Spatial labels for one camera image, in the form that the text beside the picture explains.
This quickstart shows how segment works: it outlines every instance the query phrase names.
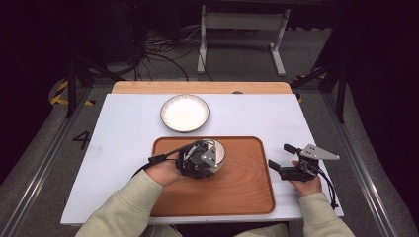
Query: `beige sweater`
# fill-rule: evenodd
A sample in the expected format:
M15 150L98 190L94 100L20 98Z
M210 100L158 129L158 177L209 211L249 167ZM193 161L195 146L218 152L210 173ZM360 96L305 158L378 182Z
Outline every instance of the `beige sweater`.
M180 236L167 225L149 226L150 211L163 187L144 171L134 176L122 189L116 191L96 210L80 228L81 236ZM354 236L348 226L335 214L324 194L314 194L299 200L304 218L304 236ZM237 237L288 237L286 225L254 229Z

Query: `black equipment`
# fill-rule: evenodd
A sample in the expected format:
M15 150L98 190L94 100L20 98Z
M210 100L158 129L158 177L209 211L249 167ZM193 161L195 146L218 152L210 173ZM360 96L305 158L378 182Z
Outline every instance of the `black equipment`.
M290 152L291 154L296 154L299 160L298 164L296 164L294 167L281 167L280 164L269 160L268 166L271 169L277 171L280 174L282 180L307 182L314 179L317 174L320 174L327 182L329 187L332 208L334 209L335 207L338 207L336 204L336 193L333 188L334 186L318 166L318 161L339 160L340 157L311 144L308 144L304 149L295 148L291 145L284 144L284 150Z
M179 152L178 159L168 159L176 152ZM181 171L183 176L194 179L213 176L213 169L217 168L215 141L211 139L196 140L169 153L152 156L148 158L148 163L139 168L133 176L141 170L146 170L166 160L175 160L176 168Z

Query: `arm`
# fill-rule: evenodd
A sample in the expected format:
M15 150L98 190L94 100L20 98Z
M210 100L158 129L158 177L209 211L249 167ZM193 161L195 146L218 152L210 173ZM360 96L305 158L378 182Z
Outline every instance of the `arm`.
M80 228L80 236L135 236L148 224L163 188L182 178L172 161L141 171L116 191Z
M290 181L298 190L299 204L304 219L304 236L355 236L333 211L322 192L320 178L311 181Z

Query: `ceramic plate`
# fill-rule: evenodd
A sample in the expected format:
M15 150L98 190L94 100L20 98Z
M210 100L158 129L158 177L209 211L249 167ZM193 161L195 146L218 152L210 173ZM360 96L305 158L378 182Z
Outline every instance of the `ceramic plate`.
M164 103L160 115L169 128L189 132L206 123L210 109L207 103L197 96L179 95Z

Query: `plate rim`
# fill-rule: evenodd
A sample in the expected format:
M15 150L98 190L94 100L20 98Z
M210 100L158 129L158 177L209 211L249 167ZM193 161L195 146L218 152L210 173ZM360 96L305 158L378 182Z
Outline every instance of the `plate rim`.
M173 99L175 99L175 98L177 98L177 97L185 97L185 96L187 96L187 97L188 97L188 96L189 96L189 97L194 97L194 98L198 99L199 101L204 102L204 105L205 105L205 107L207 108L208 114L207 114L207 116L206 116L205 120L203 121L203 123L202 123L202 124L200 124L198 127L195 127L195 128L192 128L192 129L188 129L188 130L179 130L179 129L175 129L175 128L173 128L173 127L169 126L169 125L165 122L165 120L163 119L163 108L165 108L166 104L167 104L168 102L172 101ZM202 127L204 124L206 124L206 123L207 123L207 120L209 119L209 117L210 117L210 107L209 107L209 105L207 104L207 102L206 102L204 99L202 99L201 97L196 96L196 95L192 95L192 94L180 94L180 95L173 96L173 97L171 97L170 99L168 99L168 100L167 100L167 101L163 104L163 106L162 106L162 107L161 107L161 109L160 109L160 119L161 119L161 121L164 123L164 125L166 125L168 128L170 128L170 129L172 129L172 130L174 130L174 131L178 131L178 132L182 132L182 133L187 133L187 132L191 132L191 131L194 131L194 130L199 129L200 127Z

